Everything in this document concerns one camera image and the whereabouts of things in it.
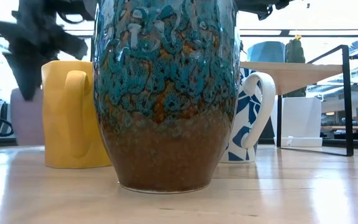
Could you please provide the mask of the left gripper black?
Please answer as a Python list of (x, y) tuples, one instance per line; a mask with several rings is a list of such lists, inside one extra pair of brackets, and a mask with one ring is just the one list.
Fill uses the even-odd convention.
[(81, 60), (88, 52), (83, 39), (68, 34), (56, 23), (57, 11), (50, 1), (20, 0), (11, 12), (16, 22), (0, 21), (0, 35), (9, 42), (10, 53), (3, 53), (21, 95), (32, 101), (42, 84), (42, 65), (57, 58), (61, 51)]

